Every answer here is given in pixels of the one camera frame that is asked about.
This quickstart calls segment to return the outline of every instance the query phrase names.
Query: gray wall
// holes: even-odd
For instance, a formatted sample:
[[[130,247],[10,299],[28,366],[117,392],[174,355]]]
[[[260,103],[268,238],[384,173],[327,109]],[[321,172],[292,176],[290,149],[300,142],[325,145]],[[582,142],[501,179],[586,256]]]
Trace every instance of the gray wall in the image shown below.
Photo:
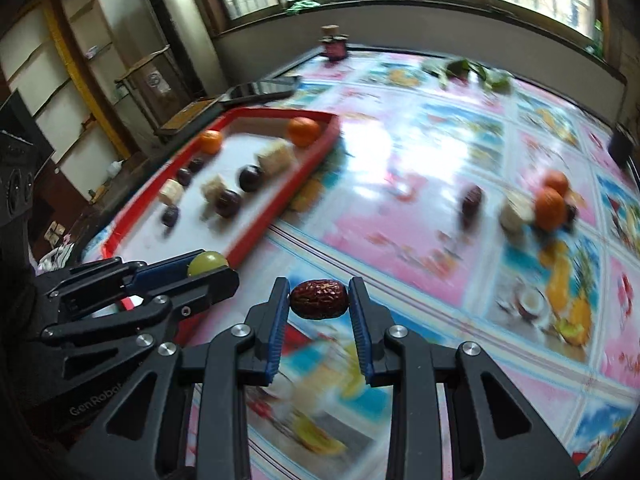
[[[442,52],[523,76],[616,120],[625,85],[598,63],[528,28],[451,8],[398,4],[327,7],[267,20],[215,40],[229,84],[259,78],[318,46],[335,23],[352,43]]]

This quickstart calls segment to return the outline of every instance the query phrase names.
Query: red tray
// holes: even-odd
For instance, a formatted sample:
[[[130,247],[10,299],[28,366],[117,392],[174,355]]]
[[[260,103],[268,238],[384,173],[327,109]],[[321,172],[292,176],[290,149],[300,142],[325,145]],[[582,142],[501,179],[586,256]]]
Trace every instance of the red tray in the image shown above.
[[[248,196],[234,219],[227,221],[217,216],[202,219],[200,215],[206,202],[201,196],[200,185],[220,173],[226,184],[235,189],[238,186],[236,171],[244,164],[255,163],[256,146],[259,149],[260,143],[284,137],[287,122],[294,117],[317,121],[322,128],[319,139],[309,148],[295,149],[297,163]],[[119,213],[111,235],[102,245],[103,257],[121,256],[125,261],[154,263],[202,248],[223,253],[229,266],[237,268],[340,136],[340,122],[335,114],[277,108],[235,108],[206,129],[223,132],[225,143],[221,152],[194,176],[186,189],[175,228],[168,231],[159,221],[164,206],[159,203],[158,193],[167,179],[173,178],[198,154],[198,137],[158,171]],[[130,300],[124,304],[128,309],[134,307]],[[203,314],[180,324],[176,342],[184,344],[188,341]]]

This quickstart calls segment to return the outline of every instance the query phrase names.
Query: pineapple print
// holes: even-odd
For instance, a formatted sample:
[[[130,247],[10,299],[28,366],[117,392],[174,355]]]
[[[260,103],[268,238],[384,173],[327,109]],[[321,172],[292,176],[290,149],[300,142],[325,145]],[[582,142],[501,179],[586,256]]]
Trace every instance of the pineapple print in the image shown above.
[[[593,264],[583,246],[578,248],[575,255],[574,273],[578,285],[578,295],[571,302],[569,317],[566,320],[570,327],[566,326],[561,335],[569,344],[582,346],[587,343],[591,334],[589,295],[594,286]]]

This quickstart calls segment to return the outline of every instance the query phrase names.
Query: red date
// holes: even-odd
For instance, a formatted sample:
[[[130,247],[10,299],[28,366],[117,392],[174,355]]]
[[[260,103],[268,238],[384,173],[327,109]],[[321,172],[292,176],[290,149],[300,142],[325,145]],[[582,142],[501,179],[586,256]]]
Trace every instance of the red date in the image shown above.
[[[305,319],[331,319],[347,311],[349,298],[345,286],[336,280],[309,280],[291,291],[289,305]]]

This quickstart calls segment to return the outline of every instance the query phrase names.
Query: green grape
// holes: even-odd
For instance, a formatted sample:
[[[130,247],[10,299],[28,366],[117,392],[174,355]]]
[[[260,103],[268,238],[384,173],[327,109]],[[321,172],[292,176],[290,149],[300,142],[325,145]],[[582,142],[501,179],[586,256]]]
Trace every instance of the green grape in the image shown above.
[[[196,276],[203,272],[215,270],[218,267],[228,266],[229,262],[226,258],[216,251],[204,251],[198,254],[187,268],[187,276]]]

